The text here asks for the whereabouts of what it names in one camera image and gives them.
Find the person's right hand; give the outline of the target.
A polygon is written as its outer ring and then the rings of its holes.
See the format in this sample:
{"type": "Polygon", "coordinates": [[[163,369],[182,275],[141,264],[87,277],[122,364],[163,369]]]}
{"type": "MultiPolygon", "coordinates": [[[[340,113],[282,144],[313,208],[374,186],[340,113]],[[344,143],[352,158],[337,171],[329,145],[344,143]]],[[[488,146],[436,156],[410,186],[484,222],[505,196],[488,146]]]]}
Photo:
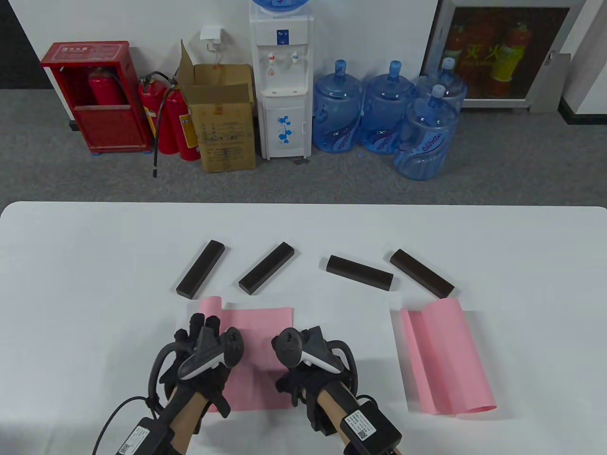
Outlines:
{"type": "Polygon", "coordinates": [[[319,326],[303,331],[286,328],[271,345],[287,368],[276,389],[290,394],[294,407],[300,401],[316,407],[320,392],[334,383],[353,396],[358,392],[358,371],[349,345],[342,340],[325,340],[319,326]]]}

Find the person's left hand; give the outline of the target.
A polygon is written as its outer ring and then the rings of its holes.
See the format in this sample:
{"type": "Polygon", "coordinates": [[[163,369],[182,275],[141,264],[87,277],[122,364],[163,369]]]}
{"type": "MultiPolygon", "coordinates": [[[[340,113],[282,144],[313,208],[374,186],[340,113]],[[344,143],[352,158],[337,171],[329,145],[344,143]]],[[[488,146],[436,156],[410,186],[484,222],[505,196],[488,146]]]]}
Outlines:
{"type": "Polygon", "coordinates": [[[150,373],[149,393],[163,385],[167,399],[177,387],[200,393],[223,418],[230,406],[223,396],[231,370],[245,353],[241,332],[230,327],[221,332],[221,319],[195,313],[189,329],[180,329],[156,357],[150,373]]]}

